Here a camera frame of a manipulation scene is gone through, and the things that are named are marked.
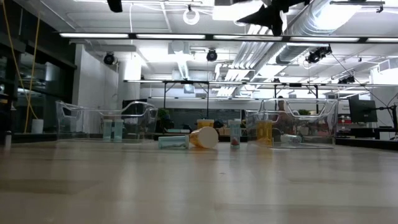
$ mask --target yellow cable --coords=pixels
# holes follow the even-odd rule
[[[19,73],[19,67],[18,67],[18,63],[17,63],[17,58],[16,58],[15,52],[14,52],[14,45],[12,44],[11,33],[10,33],[10,27],[9,27],[8,18],[7,18],[6,2],[5,2],[5,1],[2,2],[2,9],[3,9],[3,11],[4,11],[4,19],[6,20],[6,27],[7,27],[7,32],[8,32],[8,39],[9,39],[9,41],[10,41],[11,52],[12,52],[12,57],[14,58],[15,68],[16,68],[16,70],[17,70],[17,74],[18,74],[18,77],[19,77],[19,81],[20,81],[20,83],[21,83],[21,87],[22,87],[23,89],[25,89],[24,83],[22,82],[21,74]],[[24,93],[25,93],[26,100],[29,100],[25,91],[24,91]],[[37,116],[36,116],[35,112],[33,111],[32,105],[30,106],[30,109],[31,109],[31,111],[32,111],[33,116],[37,119]]]
[[[32,96],[33,76],[35,74],[35,64],[36,64],[35,61],[36,61],[36,51],[37,51],[37,39],[39,38],[39,28],[40,28],[40,13],[38,12],[37,13],[37,28],[36,28],[35,48],[34,48],[34,53],[33,53],[32,74],[30,75],[29,99],[27,100],[26,121],[25,121],[25,131],[24,131],[24,133],[26,133],[27,123],[29,121],[29,108],[32,107],[30,105],[30,99],[31,99],[31,96]]]

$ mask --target wooden floor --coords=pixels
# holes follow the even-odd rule
[[[46,142],[0,157],[0,223],[398,223],[398,154]]]

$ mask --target computer screen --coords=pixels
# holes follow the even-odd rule
[[[377,122],[376,103],[374,100],[349,100],[351,121]]]

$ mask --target yellow cup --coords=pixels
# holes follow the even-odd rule
[[[218,143],[218,133],[214,128],[203,127],[193,131],[189,135],[189,141],[195,146],[211,149]]]
[[[213,119],[200,119],[200,120],[197,120],[197,123],[198,123],[198,129],[201,129],[203,127],[213,127],[214,120]]]
[[[272,145],[272,121],[258,121],[256,124],[257,141]]]

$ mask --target white bucket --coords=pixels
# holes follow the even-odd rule
[[[43,134],[43,125],[44,120],[42,119],[33,119],[32,120],[32,134]]]

